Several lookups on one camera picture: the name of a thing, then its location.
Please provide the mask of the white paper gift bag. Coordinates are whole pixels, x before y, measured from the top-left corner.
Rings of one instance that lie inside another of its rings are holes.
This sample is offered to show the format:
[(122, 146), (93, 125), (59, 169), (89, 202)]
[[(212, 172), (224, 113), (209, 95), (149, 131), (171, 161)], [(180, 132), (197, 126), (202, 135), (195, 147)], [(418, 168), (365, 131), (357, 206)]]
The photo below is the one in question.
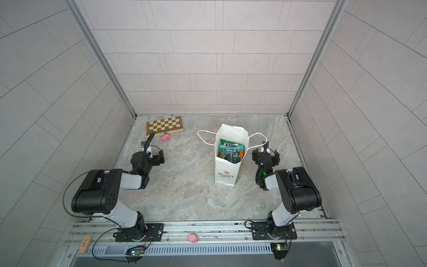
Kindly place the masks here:
[[(205, 142), (215, 148), (215, 182), (218, 184), (234, 186), (237, 182), (242, 162), (249, 151), (266, 144), (265, 135), (257, 132), (252, 135), (242, 127), (223, 124), (214, 133), (213, 144)], [(259, 145), (250, 146), (250, 139), (256, 135), (264, 138)]]

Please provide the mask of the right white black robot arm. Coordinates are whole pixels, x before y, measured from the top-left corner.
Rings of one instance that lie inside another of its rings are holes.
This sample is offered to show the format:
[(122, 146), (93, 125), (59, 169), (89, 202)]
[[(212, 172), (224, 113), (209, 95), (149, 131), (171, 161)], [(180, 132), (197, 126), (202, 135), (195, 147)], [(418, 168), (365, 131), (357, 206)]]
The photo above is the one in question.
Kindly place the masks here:
[(252, 159), (258, 165), (256, 184), (264, 191), (278, 189), (280, 205), (269, 212), (265, 222), (252, 222), (251, 230), (255, 240), (295, 240), (294, 219), (302, 211), (311, 211), (321, 206), (319, 190), (304, 167), (274, 170), (280, 162), (277, 151), (267, 145), (252, 152)]

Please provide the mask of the teal mint candy bag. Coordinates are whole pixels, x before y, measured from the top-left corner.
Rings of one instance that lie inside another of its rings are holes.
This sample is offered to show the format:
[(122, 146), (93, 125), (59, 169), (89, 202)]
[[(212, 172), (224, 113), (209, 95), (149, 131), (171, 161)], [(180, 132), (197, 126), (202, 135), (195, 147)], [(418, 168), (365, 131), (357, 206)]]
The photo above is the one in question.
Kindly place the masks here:
[(223, 159), (241, 158), (244, 154), (244, 145), (227, 140), (220, 140), (218, 157)]

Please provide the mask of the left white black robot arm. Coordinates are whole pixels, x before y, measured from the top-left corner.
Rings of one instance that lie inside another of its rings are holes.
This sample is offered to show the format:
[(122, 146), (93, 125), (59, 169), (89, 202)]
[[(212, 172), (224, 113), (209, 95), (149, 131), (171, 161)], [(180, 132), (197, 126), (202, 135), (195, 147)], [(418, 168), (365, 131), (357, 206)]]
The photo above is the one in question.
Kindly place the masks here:
[(165, 162), (160, 149), (154, 155), (149, 150), (133, 154), (132, 170), (91, 170), (71, 200), (73, 212), (101, 217), (114, 223), (116, 242), (160, 241), (164, 225), (147, 224), (139, 211), (134, 211), (119, 200), (122, 190), (142, 190), (150, 181), (149, 173), (154, 166)]

